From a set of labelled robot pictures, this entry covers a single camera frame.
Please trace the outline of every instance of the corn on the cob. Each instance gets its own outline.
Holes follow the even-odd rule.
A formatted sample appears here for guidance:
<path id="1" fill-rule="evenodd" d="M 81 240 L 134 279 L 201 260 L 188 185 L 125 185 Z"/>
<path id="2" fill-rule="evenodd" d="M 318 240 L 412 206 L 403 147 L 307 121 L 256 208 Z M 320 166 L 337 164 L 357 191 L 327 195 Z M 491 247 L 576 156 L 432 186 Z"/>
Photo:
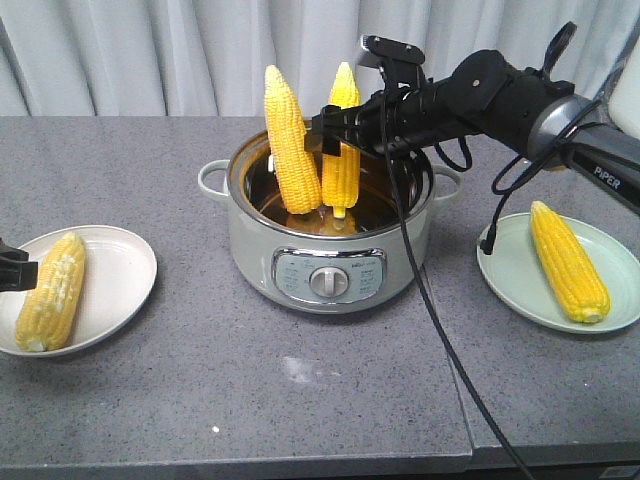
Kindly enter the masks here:
<path id="1" fill-rule="evenodd" d="M 322 203 L 313 154 L 304 149 L 306 127 L 298 99 L 275 65 L 265 71 L 265 117 L 280 194 L 289 213 L 308 213 Z"/>
<path id="2" fill-rule="evenodd" d="M 80 298 L 85 259 L 84 242 L 75 232 L 53 245 L 16 322 L 15 339 L 21 349 L 44 352 L 65 345 Z"/>
<path id="3" fill-rule="evenodd" d="M 611 309 L 611 297 L 569 225 L 540 201 L 531 204 L 531 231 L 538 257 L 558 302 L 576 322 L 596 323 Z"/>
<path id="4" fill-rule="evenodd" d="M 340 108 L 360 105 L 360 90 L 347 62 L 342 62 L 331 89 L 329 103 Z M 360 152 L 341 144 L 340 156 L 322 156 L 322 201 L 333 207 L 335 218 L 344 218 L 346 209 L 358 201 Z"/>

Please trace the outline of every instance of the white plate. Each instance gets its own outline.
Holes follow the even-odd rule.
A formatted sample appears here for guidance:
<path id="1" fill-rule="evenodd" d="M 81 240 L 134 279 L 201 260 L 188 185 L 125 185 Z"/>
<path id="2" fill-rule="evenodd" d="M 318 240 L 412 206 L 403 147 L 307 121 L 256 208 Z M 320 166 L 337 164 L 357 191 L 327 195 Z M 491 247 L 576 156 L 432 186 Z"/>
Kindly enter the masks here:
<path id="1" fill-rule="evenodd" d="M 572 333 L 604 333 L 640 318 L 640 262 L 617 240 L 586 223 L 563 217 L 609 288 L 611 311 L 595 324 L 571 321 L 549 286 L 533 244 L 530 214 L 501 218 L 492 255 L 477 248 L 485 280 L 507 305 L 530 320 Z M 487 234 L 487 227 L 481 239 Z"/>
<path id="2" fill-rule="evenodd" d="M 147 242 L 135 233 L 106 225 L 84 225 L 48 233 L 22 245 L 30 260 L 42 262 L 53 244 L 73 230 L 82 236 L 87 263 L 82 297 L 69 345 L 48 352 L 25 352 L 16 345 L 15 322 L 27 292 L 0 294 L 0 350 L 25 357 L 53 357 L 75 352 L 107 338 L 145 302 L 157 273 Z"/>

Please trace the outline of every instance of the white curtain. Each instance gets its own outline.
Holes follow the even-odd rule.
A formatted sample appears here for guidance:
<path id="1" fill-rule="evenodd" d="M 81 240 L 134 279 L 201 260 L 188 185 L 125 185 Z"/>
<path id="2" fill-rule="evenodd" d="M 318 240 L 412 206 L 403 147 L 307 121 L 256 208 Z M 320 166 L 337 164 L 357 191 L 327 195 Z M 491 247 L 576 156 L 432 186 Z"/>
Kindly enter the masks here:
<path id="1" fill-rule="evenodd" d="M 0 0 L 0 114 L 262 115 L 274 63 L 310 116 L 361 34 L 420 47 L 439 80 L 484 48 L 540 67 L 569 20 L 552 77 L 593 97 L 639 12 L 638 0 Z M 356 75 L 363 98 L 382 86 Z"/>

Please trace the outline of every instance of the granite countertop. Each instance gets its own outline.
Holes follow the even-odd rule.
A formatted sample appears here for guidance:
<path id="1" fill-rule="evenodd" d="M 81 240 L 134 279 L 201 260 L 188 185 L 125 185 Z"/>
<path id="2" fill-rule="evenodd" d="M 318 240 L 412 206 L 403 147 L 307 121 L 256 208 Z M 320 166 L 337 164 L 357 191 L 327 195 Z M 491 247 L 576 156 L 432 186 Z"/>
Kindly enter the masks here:
<path id="1" fill-rule="evenodd" d="M 140 312 L 99 344 L 0 356 L 0 476 L 291 478 L 508 463 L 414 286 L 371 311 L 313 315 L 264 298 L 235 268 L 226 208 L 200 193 L 196 174 L 263 129 L 262 118 L 2 120 L 3 240 L 113 225 L 151 245 L 158 276 Z M 433 221 L 426 261 L 454 347 L 525 460 L 636 459 L 639 327 L 561 333 L 491 292 L 475 240 L 511 153 L 485 137 L 469 144 L 475 166 Z M 533 198 L 640 256 L 637 217 L 574 172 L 540 174 L 505 214 Z"/>

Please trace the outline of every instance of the electric pot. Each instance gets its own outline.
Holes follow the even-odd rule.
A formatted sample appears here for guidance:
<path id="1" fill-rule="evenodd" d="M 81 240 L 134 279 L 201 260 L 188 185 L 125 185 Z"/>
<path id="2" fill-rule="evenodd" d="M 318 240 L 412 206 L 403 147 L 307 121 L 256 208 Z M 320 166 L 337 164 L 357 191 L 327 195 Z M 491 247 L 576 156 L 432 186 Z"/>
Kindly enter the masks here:
<path id="1" fill-rule="evenodd" d="M 231 160 L 202 167 L 198 185 L 207 197 L 226 204 L 231 254 L 254 288 L 297 310 L 347 313 L 379 305 L 413 280 L 386 164 L 363 154 L 360 165 L 358 202 L 345 219 L 333 218 L 327 207 L 306 215 L 286 212 L 266 132 L 249 139 Z M 458 196 L 461 183 L 445 166 L 433 165 L 432 176 L 427 167 L 407 161 L 395 173 L 419 265 L 431 220 Z M 205 184 L 215 171 L 225 172 L 222 190 Z M 440 175 L 453 180 L 452 193 L 437 192 Z"/>

